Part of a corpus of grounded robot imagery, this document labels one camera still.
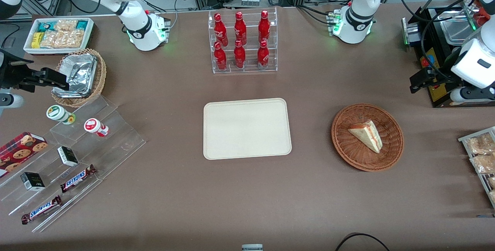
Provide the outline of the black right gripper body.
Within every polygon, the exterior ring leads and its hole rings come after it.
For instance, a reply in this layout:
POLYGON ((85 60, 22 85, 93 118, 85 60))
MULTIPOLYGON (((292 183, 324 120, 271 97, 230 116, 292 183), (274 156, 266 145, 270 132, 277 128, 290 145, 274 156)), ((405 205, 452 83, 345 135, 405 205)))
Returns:
POLYGON ((42 73, 41 71, 27 66, 34 61, 17 57, 5 50, 1 50, 1 60, 1 88, 34 92, 36 86, 47 85, 36 75, 42 73))

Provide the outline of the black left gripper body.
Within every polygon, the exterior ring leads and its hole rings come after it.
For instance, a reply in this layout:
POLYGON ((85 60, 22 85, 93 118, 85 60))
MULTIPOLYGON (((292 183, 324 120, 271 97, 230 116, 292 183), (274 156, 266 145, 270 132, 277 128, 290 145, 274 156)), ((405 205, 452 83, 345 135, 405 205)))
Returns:
POLYGON ((452 67, 456 62, 444 62, 442 66, 433 64, 432 68, 435 70, 435 85, 433 89, 439 88, 443 84, 454 84, 454 88, 463 87, 465 82, 462 78, 452 72, 452 67))

